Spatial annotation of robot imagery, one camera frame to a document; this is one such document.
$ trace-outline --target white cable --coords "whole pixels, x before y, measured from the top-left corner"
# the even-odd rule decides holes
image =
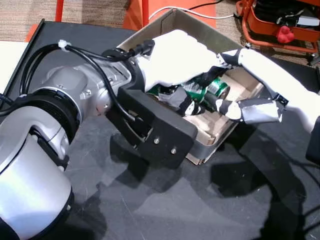
[[[68,53],[69,51],[66,49],[66,46],[71,46],[71,43],[67,42],[66,40],[60,39],[58,42],[58,46],[62,51]]]
[[[183,11],[187,11],[189,13],[192,13],[194,15],[198,15],[200,17],[203,17],[203,18],[207,18],[207,19],[227,19],[227,18],[231,18],[233,17],[234,15],[229,15],[229,16],[207,16],[207,15],[203,15],[201,13],[198,13],[196,11],[192,11],[192,10],[189,10],[187,8],[184,8],[184,7],[179,7],[179,6],[164,6],[160,9],[158,9],[157,11],[155,11],[154,13],[152,13],[150,16],[149,16],[149,20],[152,19],[157,13],[161,12],[162,10],[165,10],[165,9],[179,9],[179,10],[183,10]]]

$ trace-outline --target black table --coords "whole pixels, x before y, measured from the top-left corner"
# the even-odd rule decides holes
[[[133,33],[45,21],[25,58],[59,39],[101,53]],[[277,61],[310,90],[319,90],[314,69]],[[71,53],[51,53],[31,89],[48,70],[81,62]],[[7,89],[12,98],[18,95],[23,65]],[[69,150],[65,174],[74,206],[67,221],[45,239],[304,239],[303,229],[320,221],[320,211],[303,216],[320,205],[320,171],[305,159],[309,137],[297,116],[286,112],[282,124],[239,125],[204,165],[185,160],[169,170],[140,159],[105,117],[90,118]],[[320,239],[320,229],[305,238]]]

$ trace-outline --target cable tie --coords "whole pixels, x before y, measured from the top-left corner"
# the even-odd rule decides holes
[[[58,42],[59,48],[61,48],[62,51],[65,53],[68,53],[69,51],[66,49],[66,46],[71,46],[70,42],[67,42],[66,40],[60,39]]]

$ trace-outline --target red knob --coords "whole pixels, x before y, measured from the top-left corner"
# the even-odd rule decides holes
[[[295,39],[294,33],[287,26],[280,27],[278,33],[276,34],[276,38],[279,43],[287,44],[292,42]]]

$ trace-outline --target green can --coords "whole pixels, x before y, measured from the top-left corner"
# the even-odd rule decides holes
[[[183,83],[182,87],[194,101],[201,103],[204,100],[205,94],[207,92],[206,87],[201,87],[199,84],[195,83],[192,80]]]
[[[216,78],[208,87],[201,87],[194,81],[188,81],[182,84],[183,88],[190,94],[192,99],[197,102],[203,102],[208,96],[214,95],[215,98],[225,99],[230,92],[230,87],[220,78]]]
[[[226,99],[230,92],[230,87],[224,81],[221,81],[220,78],[216,78],[212,83],[207,87],[206,94],[215,95],[218,99]]]

